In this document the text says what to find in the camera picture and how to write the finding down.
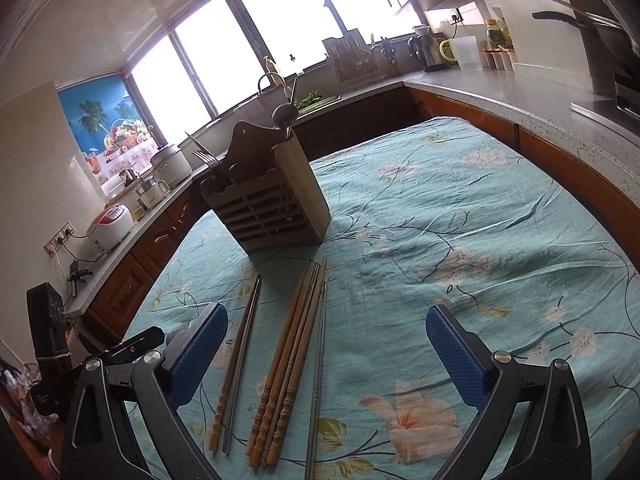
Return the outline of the metal chopstick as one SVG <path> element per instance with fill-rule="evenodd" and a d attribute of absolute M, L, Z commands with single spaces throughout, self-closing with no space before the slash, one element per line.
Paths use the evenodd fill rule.
<path fill-rule="evenodd" d="M 235 364 L 233 367 L 228 408 L 226 408 L 226 414 L 224 414 L 224 436 L 222 437 L 222 452 L 224 453 L 224 455 L 228 455 L 231 448 L 236 404 L 238 404 L 238 397 L 240 392 L 240 381 L 243 375 L 248 342 L 250 341 L 250 332 L 252 331 L 252 325 L 254 322 L 261 287 L 262 276 L 260 274 L 257 274 L 252 292 L 250 293 L 250 298 L 248 298 L 248 303 L 245 309 L 245 321 L 243 324 L 241 335 L 238 339 L 238 343 L 240 345 L 238 349 L 238 355 L 236 356 Z"/>
<path fill-rule="evenodd" d="M 308 439 L 306 449 L 305 480 L 314 478 L 314 461 L 316 460 L 318 420 L 320 412 L 320 396 L 323 375 L 324 342 L 326 341 L 326 289 L 328 285 L 322 285 L 322 303 L 318 324 L 316 353 L 314 354 L 314 383 L 311 391 L 311 406 L 309 412 Z"/>

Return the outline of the silver metal spoon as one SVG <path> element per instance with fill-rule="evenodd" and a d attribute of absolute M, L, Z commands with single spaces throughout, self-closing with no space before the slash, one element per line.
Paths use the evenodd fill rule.
<path fill-rule="evenodd" d="M 272 121 L 274 125 L 285 133 L 288 138 L 292 134 L 292 128 L 295 124 L 299 111 L 295 106 L 295 90 L 297 77 L 294 77 L 292 84 L 289 86 L 283 77 L 280 77 L 286 101 L 277 106 L 272 112 Z"/>

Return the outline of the silver fork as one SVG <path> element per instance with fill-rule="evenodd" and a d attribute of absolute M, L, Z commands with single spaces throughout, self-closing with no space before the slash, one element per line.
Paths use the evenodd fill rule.
<path fill-rule="evenodd" d="M 192 143 L 196 146 L 196 149 L 193 151 L 193 155 L 197 158 L 201 159 L 204 164 L 209 166 L 209 168 L 213 168 L 219 164 L 219 159 L 210 152 L 201 142 L 192 134 L 187 133 L 186 136 L 192 141 Z"/>
<path fill-rule="evenodd" d="M 217 180 L 223 185 L 223 186 L 228 186 L 229 185 L 229 181 L 228 178 L 226 176 L 226 174 L 222 171 L 221 169 L 221 164 L 219 161 L 219 164 L 213 168 L 209 168 L 210 172 L 217 178 Z"/>

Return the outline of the black box device left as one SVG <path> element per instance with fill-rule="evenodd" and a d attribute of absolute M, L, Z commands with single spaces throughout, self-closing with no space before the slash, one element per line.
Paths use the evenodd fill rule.
<path fill-rule="evenodd" d="M 44 282 L 26 292 L 26 301 L 36 358 L 56 358 L 65 353 L 66 318 L 61 295 Z"/>

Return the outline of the teal floral tablecloth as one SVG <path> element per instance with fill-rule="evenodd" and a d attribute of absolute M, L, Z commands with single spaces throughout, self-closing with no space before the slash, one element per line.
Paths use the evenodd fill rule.
<path fill-rule="evenodd" d="M 447 307 L 494 350 L 570 364 L 592 474 L 605 478 L 639 432 L 639 272 L 605 228 L 535 165 L 458 118 L 434 118 L 323 157 L 314 174 L 332 220 L 319 246 L 247 254 L 216 214 L 192 228 L 129 326 L 187 328 L 209 304 L 224 343 L 180 416 L 205 448 L 253 288 L 259 289 L 226 479 L 305 474 L 311 389 L 320 379 L 320 479 L 428 479 L 474 417 L 427 339 Z M 245 443 L 308 261 L 326 265 L 324 359 L 306 359 L 277 466 L 250 469 Z"/>

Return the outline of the red white rice cooker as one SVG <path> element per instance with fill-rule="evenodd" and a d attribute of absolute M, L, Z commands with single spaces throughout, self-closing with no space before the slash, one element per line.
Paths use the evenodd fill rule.
<path fill-rule="evenodd" d="M 134 219 L 129 208 L 123 204 L 114 204 L 93 219 L 86 237 L 101 254 L 108 254 L 133 228 Z"/>

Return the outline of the small white electric pot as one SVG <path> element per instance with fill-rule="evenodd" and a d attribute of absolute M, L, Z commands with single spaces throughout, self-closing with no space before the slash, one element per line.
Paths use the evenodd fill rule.
<path fill-rule="evenodd" d="M 154 176 L 141 179 L 136 187 L 138 201 L 147 210 L 157 206 L 169 192 L 170 186 Z"/>

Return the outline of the wooden utensil holder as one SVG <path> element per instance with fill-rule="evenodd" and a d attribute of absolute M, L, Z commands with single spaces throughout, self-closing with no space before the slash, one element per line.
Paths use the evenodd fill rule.
<path fill-rule="evenodd" d="M 229 185 L 210 173 L 200 192 L 244 252 L 322 242 L 330 208 L 294 133 L 237 122 L 220 164 Z"/>

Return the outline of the large white rice cooker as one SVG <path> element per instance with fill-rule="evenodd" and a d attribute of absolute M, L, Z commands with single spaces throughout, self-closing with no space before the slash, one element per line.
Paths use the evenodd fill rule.
<path fill-rule="evenodd" d="M 170 188 L 176 188 L 192 174 L 191 165 L 176 144 L 160 148 L 151 157 L 151 165 L 157 180 L 165 181 Z"/>

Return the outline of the green vegetables in sink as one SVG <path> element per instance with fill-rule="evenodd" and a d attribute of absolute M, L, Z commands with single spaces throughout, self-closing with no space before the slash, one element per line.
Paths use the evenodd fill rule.
<path fill-rule="evenodd" d="M 341 99 L 341 96 L 325 96 L 321 92 L 314 90 L 308 96 L 294 103 L 300 114 L 306 114 L 318 110 L 320 107 L 333 103 Z"/>

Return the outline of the chrome sink faucet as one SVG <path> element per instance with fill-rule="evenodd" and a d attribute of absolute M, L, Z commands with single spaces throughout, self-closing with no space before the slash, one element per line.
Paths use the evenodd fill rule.
<path fill-rule="evenodd" d="M 270 70 L 265 72 L 258 78 L 257 81 L 257 93 L 261 96 L 268 89 L 280 89 L 283 91 L 284 96 L 289 99 L 291 97 L 291 88 L 286 83 L 286 80 L 277 72 Z"/>

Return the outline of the dish soap bottle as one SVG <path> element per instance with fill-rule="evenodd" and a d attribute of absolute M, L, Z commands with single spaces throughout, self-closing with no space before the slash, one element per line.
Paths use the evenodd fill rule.
<path fill-rule="evenodd" d="M 273 59 L 270 58 L 268 55 L 265 55 L 264 64 L 265 64 L 265 69 L 270 82 L 275 86 L 283 87 L 284 86 L 283 78 L 279 74 L 277 65 L 275 62 L 273 62 Z"/>

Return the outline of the wooden dish rack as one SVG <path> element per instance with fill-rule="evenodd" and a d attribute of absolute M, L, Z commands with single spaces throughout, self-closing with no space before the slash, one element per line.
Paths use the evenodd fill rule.
<path fill-rule="evenodd" d="M 358 29 L 351 29 L 340 38 L 322 40 L 334 75 L 339 82 L 369 79 L 378 70 L 374 53 Z"/>

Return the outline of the black knife block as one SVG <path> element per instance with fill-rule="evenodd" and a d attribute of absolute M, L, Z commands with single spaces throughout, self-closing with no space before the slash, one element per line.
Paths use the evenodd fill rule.
<path fill-rule="evenodd" d="M 385 70 L 388 76 L 397 77 L 399 75 L 396 50 L 388 38 L 382 37 L 378 41 L 373 41 L 371 50 L 378 52 L 386 59 L 387 66 Z"/>

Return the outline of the wall power socket left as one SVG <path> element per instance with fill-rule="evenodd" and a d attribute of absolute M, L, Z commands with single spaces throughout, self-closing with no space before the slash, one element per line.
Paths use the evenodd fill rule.
<path fill-rule="evenodd" d="M 60 247 L 75 234 L 75 228 L 70 222 L 66 222 L 61 229 L 56 232 L 53 237 L 43 246 L 46 253 L 53 257 L 56 255 Z"/>

